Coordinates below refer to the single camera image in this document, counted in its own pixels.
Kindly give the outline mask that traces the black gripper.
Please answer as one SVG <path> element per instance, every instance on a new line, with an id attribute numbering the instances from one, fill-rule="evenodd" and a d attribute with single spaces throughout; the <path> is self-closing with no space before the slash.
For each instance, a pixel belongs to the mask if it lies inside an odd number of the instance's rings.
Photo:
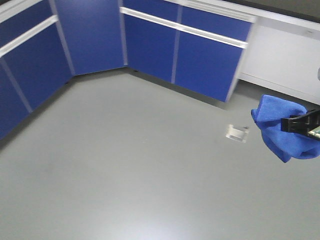
<path id="1" fill-rule="evenodd" d="M 313 109 L 302 115 L 291 115 L 280 120 L 282 132 L 300 134 L 308 138 L 320 137 L 320 111 Z"/>

